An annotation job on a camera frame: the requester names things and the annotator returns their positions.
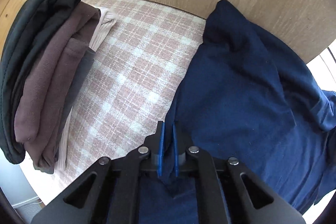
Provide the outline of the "mauve folded garment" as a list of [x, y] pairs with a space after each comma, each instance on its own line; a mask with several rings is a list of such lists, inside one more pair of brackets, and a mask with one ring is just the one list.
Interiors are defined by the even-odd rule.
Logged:
[[54, 34], [26, 78], [15, 113], [16, 140], [35, 169], [53, 173], [65, 99], [76, 69], [100, 20], [100, 10], [79, 3]]

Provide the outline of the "black folded garment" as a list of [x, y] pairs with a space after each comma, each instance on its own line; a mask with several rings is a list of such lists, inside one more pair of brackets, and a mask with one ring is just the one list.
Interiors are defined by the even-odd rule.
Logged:
[[25, 159], [15, 140], [14, 116], [39, 53], [81, 0], [27, 0], [7, 34], [1, 55], [1, 150], [11, 164]]

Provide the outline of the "beige folded garment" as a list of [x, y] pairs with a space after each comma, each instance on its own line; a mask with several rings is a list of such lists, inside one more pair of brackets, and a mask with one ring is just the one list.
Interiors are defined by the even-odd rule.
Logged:
[[100, 19], [89, 42], [89, 48], [95, 52], [101, 46], [102, 42], [118, 20], [117, 14], [114, 13], [112, 9], [104, 7], [99, 7], [98, 9], [101, 12]]

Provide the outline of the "pink plaid tablecloth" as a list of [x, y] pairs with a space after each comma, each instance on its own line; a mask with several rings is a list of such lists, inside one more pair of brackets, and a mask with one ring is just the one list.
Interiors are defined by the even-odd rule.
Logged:
[[102, 156], [138, 147], [165, 118], [202, 43], [205, 20], [143, 0], [84, 0], [118, 15], [73, 107], [67, 166], [54, 176], [69, 185]]

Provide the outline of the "grey folded garment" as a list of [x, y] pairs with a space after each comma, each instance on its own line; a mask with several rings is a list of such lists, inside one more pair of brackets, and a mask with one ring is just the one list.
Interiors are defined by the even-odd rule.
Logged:
[[96, 52], [91, 48], [88, 48], [86, 50], [83, 58], [81, 59], [76, 69], [74, 78], [65, 98], [62, 117], [60, 120], [59, 133], [56, 139], [54, 166], [40, 168], [34, 164], [35, 170], [40, 170], [41, 172], [48, 174], [53, 174], [55, 170], [65, 170], [72, 108], [84, 83], [84, 80], [86, 79], [90, 69], [92, 68], [95, 55]]

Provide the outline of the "navy blue t-shirt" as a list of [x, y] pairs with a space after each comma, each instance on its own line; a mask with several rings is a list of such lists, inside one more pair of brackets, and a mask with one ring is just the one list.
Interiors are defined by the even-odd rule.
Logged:
[[175, 124], [213, 157], [241, 160], [300, 213], [335, 189], [335, 92], [226, 0], [166, 114], [162, 178], [141, 181], [140, 223], [198, 222], [194, 183], [174, 174]]

